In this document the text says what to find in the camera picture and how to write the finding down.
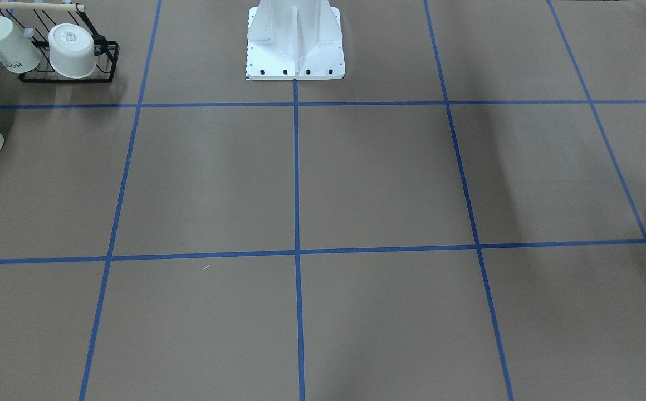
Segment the white HOME mug on rack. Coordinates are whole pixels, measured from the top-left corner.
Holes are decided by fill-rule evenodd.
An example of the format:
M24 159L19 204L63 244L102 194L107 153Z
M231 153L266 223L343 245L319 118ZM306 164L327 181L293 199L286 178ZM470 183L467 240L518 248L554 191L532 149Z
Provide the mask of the white HOME mug on rack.
M9 18L0 16L0 63L14 74L32 71L41 63L42 54Z

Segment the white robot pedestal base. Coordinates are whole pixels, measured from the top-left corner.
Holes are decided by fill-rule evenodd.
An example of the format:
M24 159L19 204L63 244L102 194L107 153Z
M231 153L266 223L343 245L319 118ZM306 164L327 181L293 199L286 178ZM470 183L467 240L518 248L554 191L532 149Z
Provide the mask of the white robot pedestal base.
M330 2L260 1L247 15L247 79L344 78L341 13Z

